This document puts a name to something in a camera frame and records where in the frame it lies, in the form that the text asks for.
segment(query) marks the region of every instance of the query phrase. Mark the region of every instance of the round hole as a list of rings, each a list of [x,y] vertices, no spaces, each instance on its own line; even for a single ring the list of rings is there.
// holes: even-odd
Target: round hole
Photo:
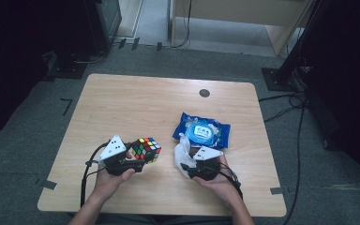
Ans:
[[[200,96],[204,97],[204,98],[208,98],[210,96],[210,92],[206,89],[202,89],[200,91]]]

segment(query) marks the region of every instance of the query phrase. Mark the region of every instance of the plastic wrapper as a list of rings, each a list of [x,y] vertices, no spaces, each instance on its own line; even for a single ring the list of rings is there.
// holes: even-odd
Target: plastic wrapper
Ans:
[[[191,147],[227,148],[229,145],[231,125],[221,124],[210,118],[188,115],[183,112],[180,123],[173,133],[175,139],[180,139],[180,133],[189,138]]]
[[[181,167],[180,163],[184,163],[189,167],[195,167],[197,162],[189,156],[189,139],[183,133],[179,134],[180,136],[180,143],[174,147],[174,165],[180,170],[180,172],[185,176],[188,177],[188,172],[184,171]]]

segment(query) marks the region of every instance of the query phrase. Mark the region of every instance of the power cord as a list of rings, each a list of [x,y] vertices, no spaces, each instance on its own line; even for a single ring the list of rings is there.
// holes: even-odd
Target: power cord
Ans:
[[[288,97],[288,101],[289,101],[289,104],[291,105],[290,108],[288,109],[285,109],[281,112],[278,112],[276,115],[268,118],[268,119],[265,119],[264,120],[264,123],[267,123],[267,122],[270,122],[270,121],[273,121],[277,118],[279,118],[280,116],[282,116],[283,114],[287,113],[287,112],[290,112],[291,110],[294,110],[294,109],[302,109],[304,107],[304,100],[301,99],[299,96],[297,96],[298,94],[303,94],[304,92],[295,92],[293,94],[289,94],[289,95],[282,95],[282,96],[274,96],[274,97],[266,97],[266,98],[261,98],[259,99],[259,102],[262,102],[262,101],[265,101],[265,100],[271,100],[271,99],[277,99],[277,98],[285,98],[285,97]],[[299,104],[294,104],[293,103],[293,99],[297,99],[300,101]]]
[[[304,88],[308,88],[307,84],[303,81],[306,77],[306,74],[308,74],[308,72],[305,70],[304,67],[295,67],[292,72],[292,75],[294,76],[296,81]]]
[[[294,210],[294,207],[296,206],[297,197],[298,197],[299,188],[300,188],[300,133],[301,133],[301,128],[302,128],[302,124],[303,124],[305,108],[307,106],[307,100],[306,99],[303,100],[303,99],[301,99],[300,97],[297,96],[298,94],[302,94],[302,93],[304,93],[304,92],[295,92],[295,93],[290,94],[290,95],[266,97],[266,98],[259,99],[259,102],[261,102],[261,101],[265,101],[265,100],[269,100],[269,99],[277,99],[277,98],[285,98],[285,97],[289,98],[288,100],[289,100],[289,103],[291,104],[291,108],[288,108],[287,110],[279,112],[276,116],[273,116],[273,117],[267,119],[268,121],[271,121],[271,120],[273,120],[275,118],[278,118],[281,115],[283,115],[284,113],[287,113],[289,110],[292,110],[292,109],[301,109],[302,110],[301,115],[300,115],[299,126],[298,126],[298,129],[297,129],[297,177],[296,177],[296,186],[295,186],[294,198],[293,198],[293,201],[292,201],[292,205],[291,205],[291,208],[290,208],[290,210],[288,212],[288,215],[286,216],[286,218],[285,218],[285,220],[283,222],[283,225],[286,225],[289,222],[289,219],[291,218],[291,216],[293,214],[293,210]],[[292,102],[292,98],[296,98],[296,99],[300,100],[301,103],[300,104],[294,104]]]
[[[103,147],[106,147],[108,145],[110,141],[107,141],[105,143],[103,143],[101,146],[99,146],[95,152],[92,154],[92,156],[90,157],[89,161],[87,161],[85,164],[86,164],[86,169],[84,170],[84,174],[83,174],[83,179],[82,179],[82,183],[81,183],[81,207],[84,205],[84,201],[85,201],[85,192],[86,192],[86,180],[87,180],[87,177],[90,175],[90,174],[93,174],[93,173],[98,173],[99,171],[105,169],[101,169],[101,170],[98,170],[96,172],[91,172],[88,174],[89,172],[89,168],[92,166],[93,163],[95,163],[96,161],[93,160],[93,158],[95,158],[95,155],[98,153],[98,151],[103,148]]]
[[[101,55],[99,57],[99,59],[96,60],[92,60],[92,61],[74,61],[74,63],[78,63],[78,64],[93,64],[96,62],[99,62],[101,59],[103,59],[106,56],[106,53],[104,53],[103,55]]]
[[[288,212],[288,216],[286,216],[285,221],[283,222],[283,225],[286,225],[288,223],[289,219],[292,216],[294,207],[296,206],[297,196],[298,196],[299,188],[300,188],[300,132],[301,132],[301,129],[302,129],[303,117],[304,117],[306,104],[307,104],[307,102],[305,101],[303,103],[302,113],[300,115],[299,128],[297,129],[297,178],[296,178],[296,189],[294,191],[294,198],[293,198],[292,206],[291,206],[291,208],[290,208],[290,210]]]
[[[187,29],[187,35],[186,38],[183,40],[183,42],[180,45],[177,46],[172,46],[172,48],[181,48],[183,47],[188,41],[189,41],[189,18],[191,16],[191,8],[192,8],[192,0],[189,0],[189,7],[188,7],[188,17],[187,17],[187,25],[185,23],[185,27]]]
[[[206,167],[206,166],[202,166],[201,168],[207,169],[207,170],[211,170],[214,171],[216,173],[221,174],[222,176],[224,176],[228,181],[230,181],[230,183],[232,183],[233,187],[236,189],[236,191],[238,192],[239,196],[241,196],[241,199],[244,199],[244,194],[242,193],[241,190],[241,183],[238,181],[237,176],[235,175],[235,172],[230,169],[230,167],[220,163],[221,165],[225,166],[224,168],[222,167],[221,169],[227,169],[230,171],[230,173],[232,174],[232,177],[230,177],[229,175],[227,175],[226,173],[222,172],[222,171],[218,171],[214,168],[211,167]]]

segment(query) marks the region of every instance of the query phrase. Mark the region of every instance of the floor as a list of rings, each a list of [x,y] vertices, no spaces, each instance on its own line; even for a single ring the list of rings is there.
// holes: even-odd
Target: floor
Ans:
[[[129,5],[139,5],[129,10]],[[157,45],[162,42],[163,46],[170,47],[170,29],[168,25],[168,0],[134,0],[120,1],[123,21],[118,30],[118,38],[126,38],[132,41],[140,38],[139,44]],[[129,19],[137,20],[129,24]],[[175,46],[181,44],[187,35],[187,19],[176,18],[176,41]],[[190,19],[189,41],[183,49],[213,51],[220,53],[242,53],[259,56],[279,56],[286,58],[288,52],[293,48],[300,29],[296,29],[288,46],[280,55],[275,55],[269,37],[262,24],[242,22],[219,22],[201,19]]]
[[[280,67],[284,56],[274,55],[260,25],[225,24],[217,30],[212,27],[212,32],[223,34],[223,29],[238,31],[236,26],[244,25],[248,33],[206,34],[210,42],[203,43],[203,34],[197,27],[204,28],[201,23],[208,22],[191,20],[191,43],[185,48],[204,51],[167,48],[157,52],[154,46],[145,46],[157,45],[157,42],[170,45],[167,41],[166,2],[144,0],[135,35],[128,38],[130,42],[138,37],[144,46],[140,45],[136,51],[131,46],[113,49],[102,60],[89,64],[81,80],[39,82],[11,116],[0,131],[0,224],[69,222],[67,213],[38,210],[43,189],[38,181],[48,179],[88,74],[245,82],[255,85],[259,98],[283,94],[267,91],[262,78],[261,68]],[[292,41],[296,39],[297,34],[294,34]],[[287,98],[262,102],[262,116],[270,118],[288,107]],[[309,109],[305,111],[301,128],[298,160],[296,139],[300,112],[290,111],[265,124],[288,210],[295,199],[297,162],[300,162],[300,188],[288,224],[360,224],[360,165],[344,152],[323,149],[319,124]],[[285,217],[254,219],[256,224],[277,225],[283,224]]]

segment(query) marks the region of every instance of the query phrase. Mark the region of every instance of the person's left hand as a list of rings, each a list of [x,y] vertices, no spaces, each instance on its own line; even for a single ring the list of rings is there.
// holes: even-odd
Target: person's left hand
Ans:
[[[127,158],[131,158],[129,152],[127,152]],[[128,169],[120,176],[111,175],[106,170],[98,172],[92,195],[97,196],[105,203],[116,192],[119,186],[130,179],[134,173],[135,171],[133,169]]]

